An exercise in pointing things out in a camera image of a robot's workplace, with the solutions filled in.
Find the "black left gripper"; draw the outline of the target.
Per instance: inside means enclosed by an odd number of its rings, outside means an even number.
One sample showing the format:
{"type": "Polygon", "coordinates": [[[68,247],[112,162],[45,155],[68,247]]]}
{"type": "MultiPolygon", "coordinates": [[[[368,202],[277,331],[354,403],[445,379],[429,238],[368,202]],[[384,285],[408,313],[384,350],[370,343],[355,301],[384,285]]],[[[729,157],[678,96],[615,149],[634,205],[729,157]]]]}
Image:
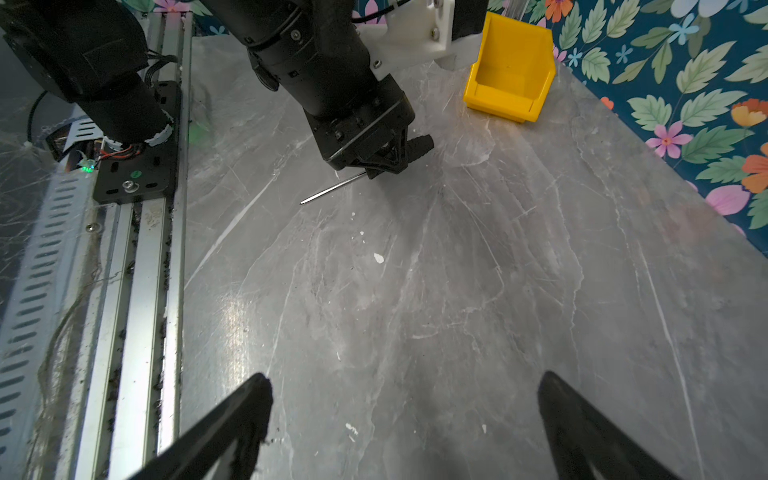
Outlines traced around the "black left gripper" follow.
{"type": "Polygon", "coordinates": [[[369,179],[400,174],[434,149],[431,135],[410,139],[412,106],[393,76],[370,89],[348,113],[330,119],[307,114],[323,160],[335,170],[363,168],[369,179]]]}

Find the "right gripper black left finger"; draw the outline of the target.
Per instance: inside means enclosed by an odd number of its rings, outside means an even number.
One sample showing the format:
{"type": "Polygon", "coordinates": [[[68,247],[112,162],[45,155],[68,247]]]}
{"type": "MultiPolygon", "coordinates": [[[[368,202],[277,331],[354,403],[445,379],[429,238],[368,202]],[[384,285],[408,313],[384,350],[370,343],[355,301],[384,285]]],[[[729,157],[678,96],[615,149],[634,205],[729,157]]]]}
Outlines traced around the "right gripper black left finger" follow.
{"type": "Polygon", "coordinates": [[[256,373],[135,479],[249,479],[268,434],[273,389],[256,373]]]}

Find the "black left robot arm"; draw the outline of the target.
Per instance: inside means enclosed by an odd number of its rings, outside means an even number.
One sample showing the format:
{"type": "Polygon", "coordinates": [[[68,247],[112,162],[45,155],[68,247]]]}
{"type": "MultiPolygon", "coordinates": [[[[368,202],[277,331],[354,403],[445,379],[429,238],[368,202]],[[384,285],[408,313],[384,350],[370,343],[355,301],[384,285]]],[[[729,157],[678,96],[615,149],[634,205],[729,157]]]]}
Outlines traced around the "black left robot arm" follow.
{"type": "Polygon", "coordinates": [[[205,7],[247,49],[271,91],[303,108],[322,159],[362,168],[369,178],[399,174],[434,147],[408,136],[415,119],[395,79],[377,79],[353,24],[351,1],[207,1],[205,7]]]}

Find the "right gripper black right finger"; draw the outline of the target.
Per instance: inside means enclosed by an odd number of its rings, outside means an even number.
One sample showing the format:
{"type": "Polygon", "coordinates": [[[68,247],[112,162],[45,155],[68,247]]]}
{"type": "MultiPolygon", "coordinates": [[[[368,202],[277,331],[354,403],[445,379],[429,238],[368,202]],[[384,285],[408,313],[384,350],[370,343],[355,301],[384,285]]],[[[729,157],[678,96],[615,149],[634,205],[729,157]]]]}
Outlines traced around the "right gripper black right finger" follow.
{"type": "Polygon", "coordinates": [[[537,390],[539,413],[560,479],[676,479],[553,371],[537,390]]]}

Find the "screwdriver with black handle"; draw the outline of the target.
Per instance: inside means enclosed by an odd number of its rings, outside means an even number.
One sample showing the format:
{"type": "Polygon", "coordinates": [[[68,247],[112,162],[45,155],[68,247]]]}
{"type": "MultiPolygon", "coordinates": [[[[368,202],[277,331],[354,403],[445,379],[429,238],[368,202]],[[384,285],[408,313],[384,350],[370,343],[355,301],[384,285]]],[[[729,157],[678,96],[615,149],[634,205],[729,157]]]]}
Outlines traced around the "screwdriver with black handle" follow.
{"type": "Polygon", "coordinates": [[[334,184],[332,186],[324,188],[324,189],[322,189],[322,190],[320,190],[320,191],[310,195],[309,197],[301,200],[300,201],[300,205],[302,205],[302,206],[306,205],[306,204],[308,204],[310,202],[313,202],[313,201],[315,201],[315,200],[317,200],[317,199],[319,199],[319,198],[321,198],[323,196],[326,196],[326,195],[328,195],[328,194],[330,194],[330,193],[332,193],[332,192],[334,192],[336,190],[339,190],[339,189],[341,189],[343,187],[346,187],[346,186],[348,186],[348,185],[350,185],[350,184],[352,184],[352,183],[354,183],[354,182],[356,182],[358,180],[367,179],[367,178],[368,178],[367,172],[364,170],[361,173],[359,173],[359,174],[357,174],[357,175],[355,175],[353,177],[347,178],[345,180],[341,180],[341,181],[337,182],[336,184],[334,184]]]}

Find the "black robot base joint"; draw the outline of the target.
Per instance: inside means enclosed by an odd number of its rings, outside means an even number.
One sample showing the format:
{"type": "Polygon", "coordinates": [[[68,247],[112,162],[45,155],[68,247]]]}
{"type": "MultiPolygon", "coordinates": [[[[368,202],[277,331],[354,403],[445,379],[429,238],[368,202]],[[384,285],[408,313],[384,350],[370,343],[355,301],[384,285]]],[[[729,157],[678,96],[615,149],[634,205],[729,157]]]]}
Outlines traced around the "black robot base joint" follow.
{"type": "Polygon", "coordinates": [[[144,31],[116,1],[4,1],[4,39],[49,93],[77,104],[116,144],[159,145],[172,117],[140,77],[144,31]]]}

